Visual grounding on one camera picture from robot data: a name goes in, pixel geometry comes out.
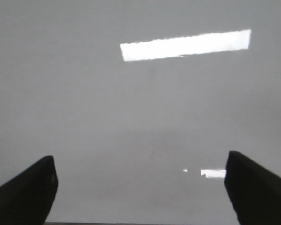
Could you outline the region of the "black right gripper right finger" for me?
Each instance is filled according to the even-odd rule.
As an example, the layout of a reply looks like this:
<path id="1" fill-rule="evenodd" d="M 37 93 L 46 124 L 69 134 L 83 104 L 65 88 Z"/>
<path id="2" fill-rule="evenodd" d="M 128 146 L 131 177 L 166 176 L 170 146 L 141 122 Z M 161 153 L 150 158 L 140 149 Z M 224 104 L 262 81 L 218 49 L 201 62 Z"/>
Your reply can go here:
<path id="1" fill-rule="evenodd" d="M 281 225 L 281 177 L 230 151 L 224 185 L 241 225 Z"/>

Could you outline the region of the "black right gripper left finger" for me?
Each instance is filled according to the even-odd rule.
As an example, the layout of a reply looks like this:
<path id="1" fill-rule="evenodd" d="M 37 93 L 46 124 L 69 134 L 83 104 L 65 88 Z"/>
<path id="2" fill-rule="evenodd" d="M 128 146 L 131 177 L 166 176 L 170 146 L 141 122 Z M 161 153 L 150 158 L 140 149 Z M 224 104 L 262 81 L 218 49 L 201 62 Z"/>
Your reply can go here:
<path id="1" fill-rule="evenodd" d="M 45 156 L 0 186 L 0 225 L 42 225 L 58 190 L 53 156 Z"/>

